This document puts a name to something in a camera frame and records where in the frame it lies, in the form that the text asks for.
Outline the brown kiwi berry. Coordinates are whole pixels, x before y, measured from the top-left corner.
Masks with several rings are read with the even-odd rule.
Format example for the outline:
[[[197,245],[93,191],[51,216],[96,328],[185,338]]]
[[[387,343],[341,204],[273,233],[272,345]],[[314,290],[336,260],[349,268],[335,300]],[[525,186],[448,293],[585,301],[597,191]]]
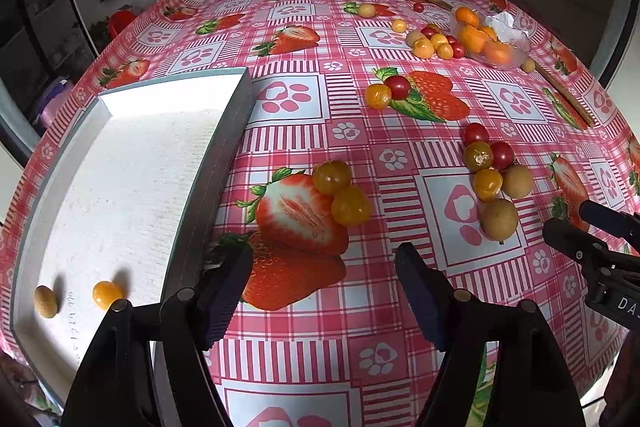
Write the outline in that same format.
[[[512,165],[503,173],[502,191],[512,199],[521,199],[533,190],[533,177],[523,165]]]
[[[480,212],[480,225],[492,241],[502,243],[511,237],[518,227],[518,210],[510,200],[492,200]]]

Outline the brown kiwi berry front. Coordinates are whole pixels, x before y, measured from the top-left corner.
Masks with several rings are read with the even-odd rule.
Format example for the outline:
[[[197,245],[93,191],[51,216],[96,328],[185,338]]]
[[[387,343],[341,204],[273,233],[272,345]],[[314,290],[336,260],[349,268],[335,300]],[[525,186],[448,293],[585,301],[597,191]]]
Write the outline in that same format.
[[[480,225],[492,241],[502,243],[511,237],[518,227],[518,210],[510,200],[492,200],[480,212]]]

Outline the red cherry tomato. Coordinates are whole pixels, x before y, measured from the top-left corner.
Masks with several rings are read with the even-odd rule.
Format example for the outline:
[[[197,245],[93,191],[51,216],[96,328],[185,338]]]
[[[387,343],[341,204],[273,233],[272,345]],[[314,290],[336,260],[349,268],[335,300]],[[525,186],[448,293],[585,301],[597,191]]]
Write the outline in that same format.
[[[408,98],[411,91],[409,80],[401,75],[393,75],[384,80],[385,86],[390,89],[394,101],[402,101]]]
[[[514,163],[514,152],[512,147],[506,142],[496,141],[490,144],[492,152],[492,167],[502,171],[509,168]]]
[[[488,142],[489,133],[482,124],[471,122],[467,124],[463,130],[462,139],[464,145],[470,145],[475,142]]]

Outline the orange cherry tomato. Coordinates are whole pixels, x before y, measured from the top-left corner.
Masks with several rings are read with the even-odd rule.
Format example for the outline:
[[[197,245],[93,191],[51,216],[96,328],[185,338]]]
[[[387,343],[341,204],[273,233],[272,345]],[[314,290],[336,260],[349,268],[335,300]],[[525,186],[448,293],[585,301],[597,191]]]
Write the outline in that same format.
[[[393,100],[392,90],[384,83],[373,83],[364,90],[364,101],[373,109],[384,109]]]

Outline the dark yellow cherry tomato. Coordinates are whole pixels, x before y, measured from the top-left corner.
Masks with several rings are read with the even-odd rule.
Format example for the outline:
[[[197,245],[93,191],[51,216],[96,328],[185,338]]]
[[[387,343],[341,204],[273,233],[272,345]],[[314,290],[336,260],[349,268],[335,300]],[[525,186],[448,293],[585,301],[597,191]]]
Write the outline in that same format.
[[[311,176],[314,187],[326,195],[334,195],[352,182],[352,173],[346,162],[341,160],[324,162],[314,168]]]

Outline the yellow cherry tomato in tray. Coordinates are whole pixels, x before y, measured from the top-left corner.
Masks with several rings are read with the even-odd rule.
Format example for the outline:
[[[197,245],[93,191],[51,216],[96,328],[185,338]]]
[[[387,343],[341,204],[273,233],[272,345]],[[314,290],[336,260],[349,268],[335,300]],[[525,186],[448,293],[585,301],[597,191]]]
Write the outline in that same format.
[[[117,300],[124,299],[122,288],[112,281],[101,281],[94,285],[92,299],[101,310],[108,310]]]

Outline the yellow tomato in cluster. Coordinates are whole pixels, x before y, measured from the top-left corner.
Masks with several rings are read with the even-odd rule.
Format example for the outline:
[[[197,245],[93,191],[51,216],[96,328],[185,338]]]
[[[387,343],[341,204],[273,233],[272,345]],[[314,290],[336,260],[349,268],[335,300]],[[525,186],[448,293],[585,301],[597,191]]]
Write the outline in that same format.
[[[495,199],[502,190],[503,176],[495,169],[480,169],[473,176],[474,192],[482,202]]]

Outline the olive yellow tomato cluster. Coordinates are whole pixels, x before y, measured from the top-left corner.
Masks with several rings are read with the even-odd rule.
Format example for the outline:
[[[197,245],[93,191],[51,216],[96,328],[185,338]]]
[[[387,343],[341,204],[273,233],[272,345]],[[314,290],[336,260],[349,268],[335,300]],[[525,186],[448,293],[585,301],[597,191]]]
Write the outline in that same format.
[[[488,169],[494,162],[494,153],[487,142],[475,141],[465,147],[463,162],[471,172]]]

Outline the red cherry tomato top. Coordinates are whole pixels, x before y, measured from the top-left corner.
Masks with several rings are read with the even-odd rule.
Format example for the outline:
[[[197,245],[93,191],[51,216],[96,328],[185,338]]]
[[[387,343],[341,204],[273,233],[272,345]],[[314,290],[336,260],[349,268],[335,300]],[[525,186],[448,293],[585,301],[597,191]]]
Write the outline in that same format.
[[[462,139],[464,145],[470,145],[475,142],[488,142],[489,133],[482,124],[471,122],[467,124],[463,130]]]

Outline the white rectangular tray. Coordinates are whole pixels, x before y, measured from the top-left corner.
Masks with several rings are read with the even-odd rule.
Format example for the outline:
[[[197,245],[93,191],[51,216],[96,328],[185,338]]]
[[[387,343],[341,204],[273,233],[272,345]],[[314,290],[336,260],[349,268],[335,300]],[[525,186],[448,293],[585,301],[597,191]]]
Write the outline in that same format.
[[[73,124],[27,220],[10,312],[56,401],[103,319],[96,283],[142,306],[195,281],[254,103],[246,68],[213,69],[103,92]],[[58,300],[52,319],[35,310],[40,285]]]

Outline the clear plastic fruit bag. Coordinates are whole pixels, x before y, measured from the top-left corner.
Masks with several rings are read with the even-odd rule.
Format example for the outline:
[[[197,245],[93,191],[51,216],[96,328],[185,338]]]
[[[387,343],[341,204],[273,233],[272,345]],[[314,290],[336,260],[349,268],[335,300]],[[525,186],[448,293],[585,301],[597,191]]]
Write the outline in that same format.
[[[454,38],[465,48],[465,55],[485,66],[510,70],[519,68],[529,58],[530,51],[523,52],[497,39],[495,31],[486,25],[487,16],[466,6],[450,10],[449,26]]]

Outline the pink strawberry tablecloth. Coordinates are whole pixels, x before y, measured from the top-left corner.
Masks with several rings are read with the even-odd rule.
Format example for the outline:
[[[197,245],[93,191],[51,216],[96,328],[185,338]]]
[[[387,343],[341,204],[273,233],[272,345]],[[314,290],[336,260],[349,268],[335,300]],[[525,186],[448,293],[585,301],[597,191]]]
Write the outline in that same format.
[[[428,265],[490,303],[539,303],[579,392],[614,359],[625,331],[589,310],[578,265],[552,251],[542,224],[572,217],[588,195],[635,210],[624,116],[582,63],[523,12],[535,60],[582,104],[588,127],[539,72],[492,69],[468,58],[420,60],[393,31],[446,27],[436,6],[411,0],[158,0],[100,55],[74,88],[17,185],[1,234],[1,302],[9,306],[18,243],[36,192],[81,111],[116,72],[128,86],[179,72],[246,68],[258,89],[215,223],[246,232],[258,187],[273,173],[310,171],[341,159],[368,195],[371,219],[350,230],[344,280],[281,310],[239,307],[230,331],[206,355],[238,425],[282,425],[304,414],[339,426],[405,426],[418,416],[442,354],[419,334],[396,279],[393,257],[413,243]],[[358,5],[376,7],[360,17]],[[408,98],[367,106],[364,90],[393,75]],[[477,122],[489,145],[506,142],[533,190],[512,199],[518,227],[504,242],[480,225],[479,200],[463,162],[465,126]]]

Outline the yellow tomato near pile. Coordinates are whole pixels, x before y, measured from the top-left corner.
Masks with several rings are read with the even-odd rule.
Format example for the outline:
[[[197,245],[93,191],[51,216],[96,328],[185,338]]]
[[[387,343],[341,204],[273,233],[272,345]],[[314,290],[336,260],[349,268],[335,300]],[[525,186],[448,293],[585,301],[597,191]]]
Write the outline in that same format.
[[[393,31],[403,34],[407,30],[407,28],[408,24],[401,18],[395,18],[394,20],[392,20]]]

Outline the yellow fruit far table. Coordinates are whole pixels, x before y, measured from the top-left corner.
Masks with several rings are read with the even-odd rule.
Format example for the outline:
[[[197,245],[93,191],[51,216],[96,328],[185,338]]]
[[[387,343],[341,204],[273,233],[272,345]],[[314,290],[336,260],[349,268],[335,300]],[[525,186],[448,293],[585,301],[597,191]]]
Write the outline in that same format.
[[[376,7],[371,3],[361,3],[358,5],[357,13],[363,18],[372,18],[376,15]]]

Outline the red plastic chair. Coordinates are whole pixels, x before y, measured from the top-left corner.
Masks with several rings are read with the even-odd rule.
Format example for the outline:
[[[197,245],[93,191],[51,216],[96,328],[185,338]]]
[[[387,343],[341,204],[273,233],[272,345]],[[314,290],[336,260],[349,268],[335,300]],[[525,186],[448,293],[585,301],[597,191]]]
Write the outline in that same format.
[[[137,15],[130,10],[119,10],[108,18],[107,31],[110,38],[114,40],[120,35],[135,19]]]

